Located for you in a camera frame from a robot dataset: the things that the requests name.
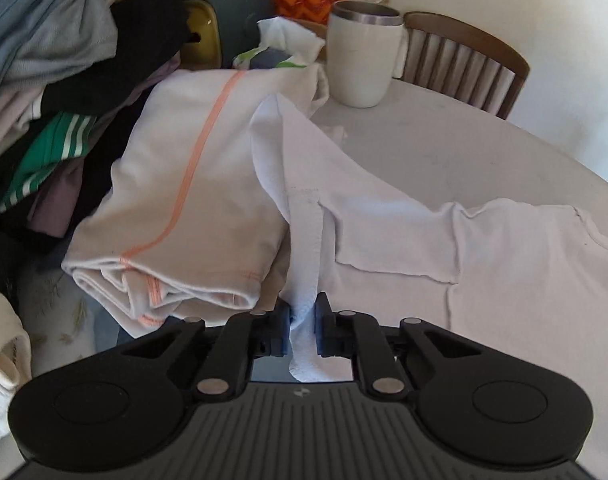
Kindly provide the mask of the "white insulated mug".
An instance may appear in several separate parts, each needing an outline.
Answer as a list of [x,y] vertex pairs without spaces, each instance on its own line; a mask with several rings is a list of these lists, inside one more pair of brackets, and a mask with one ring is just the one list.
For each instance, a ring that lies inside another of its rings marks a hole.
[[379,104],[407,46],[404,17],[381,3],[333,3],[327,28],[327,62],[333,99],[356,108]]

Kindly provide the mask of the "blue patterned table mat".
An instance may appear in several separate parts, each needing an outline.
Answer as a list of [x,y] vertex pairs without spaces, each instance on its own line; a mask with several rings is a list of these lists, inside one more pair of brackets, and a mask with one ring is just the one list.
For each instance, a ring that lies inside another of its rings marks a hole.
[[103,304],[60,266],[29,266],[19,281],[18,301],[20,318],[31,339],[35,376],[130,339]]

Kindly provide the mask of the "brown wooden chair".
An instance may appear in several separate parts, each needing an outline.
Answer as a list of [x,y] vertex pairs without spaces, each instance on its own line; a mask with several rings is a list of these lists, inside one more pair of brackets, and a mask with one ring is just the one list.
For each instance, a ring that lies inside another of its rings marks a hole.
[[526,58],[489,32],[450,16],[408,12],[398,78],[505,120],[530,73]]

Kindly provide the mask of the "pile of mixed clothes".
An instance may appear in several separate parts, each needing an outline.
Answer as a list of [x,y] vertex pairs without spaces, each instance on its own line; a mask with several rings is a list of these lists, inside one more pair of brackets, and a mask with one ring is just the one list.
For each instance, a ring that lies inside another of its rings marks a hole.
[[183,0],[0,0],[0,285],[34,246],[27,201],[96,119],[189,41]]

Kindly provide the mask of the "tissue pack green white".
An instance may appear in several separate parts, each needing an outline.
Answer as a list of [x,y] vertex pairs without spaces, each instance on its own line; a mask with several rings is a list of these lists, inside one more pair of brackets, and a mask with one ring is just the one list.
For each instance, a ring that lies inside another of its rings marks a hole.
[[316,62],[325,40],[288,18],[266,18],[257,22],[259,44],[233,60],[237,70],[306,67]]

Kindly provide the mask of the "cream garment with orange stripe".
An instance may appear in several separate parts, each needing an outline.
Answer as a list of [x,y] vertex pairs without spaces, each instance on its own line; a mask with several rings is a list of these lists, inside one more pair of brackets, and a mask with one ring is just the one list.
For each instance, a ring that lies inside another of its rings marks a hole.
[[287,225],[261,187],[249,123],[281,94],[303,115],[328,101],[321,66],[177,70],[158,84],[77,226],[62,266],[130,336],[167,318],[225,323],[254,309]]

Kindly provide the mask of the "dark bin with yellow rim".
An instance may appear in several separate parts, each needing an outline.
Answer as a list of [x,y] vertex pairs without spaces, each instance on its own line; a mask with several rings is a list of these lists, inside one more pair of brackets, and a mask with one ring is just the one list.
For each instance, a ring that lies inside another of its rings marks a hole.
[[187,70],[231,68],[259,44],[257,22],[273,18],[272,0],[185,0],[189,40],[180,49]]

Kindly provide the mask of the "white sweatshirt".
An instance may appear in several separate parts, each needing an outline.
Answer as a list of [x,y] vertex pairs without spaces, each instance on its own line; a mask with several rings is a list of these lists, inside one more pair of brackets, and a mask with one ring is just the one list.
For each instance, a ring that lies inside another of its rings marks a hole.
[[291,371],[317,356],[313,300],[379,318],[426,315],[461,335],[608,388],[608,238],[573,206],[492,200],[432,210],[363,170],[283,96],[253,115],[253,164],[290,228]]

